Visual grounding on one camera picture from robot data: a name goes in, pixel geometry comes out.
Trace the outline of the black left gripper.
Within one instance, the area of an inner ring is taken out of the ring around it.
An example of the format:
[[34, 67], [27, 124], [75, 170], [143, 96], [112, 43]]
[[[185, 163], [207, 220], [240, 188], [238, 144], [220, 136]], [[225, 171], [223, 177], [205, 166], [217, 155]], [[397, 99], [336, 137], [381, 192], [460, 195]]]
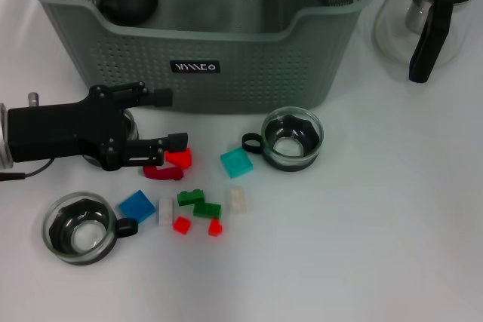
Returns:
[[[87, 155], [104, 170], [162, 166], [166, 152], [184, 152], [187, 133], [150, 140], [128, 140], [124, 109], [173, 105], [171, 89], [150, 91], [143, 82], [131, 84], [118, 100], [118, 87], [94, 86], [76, 103], [8, 110], [7, 144], [13, 162]], [[125, 147], [125, 163], [122, 149]]]

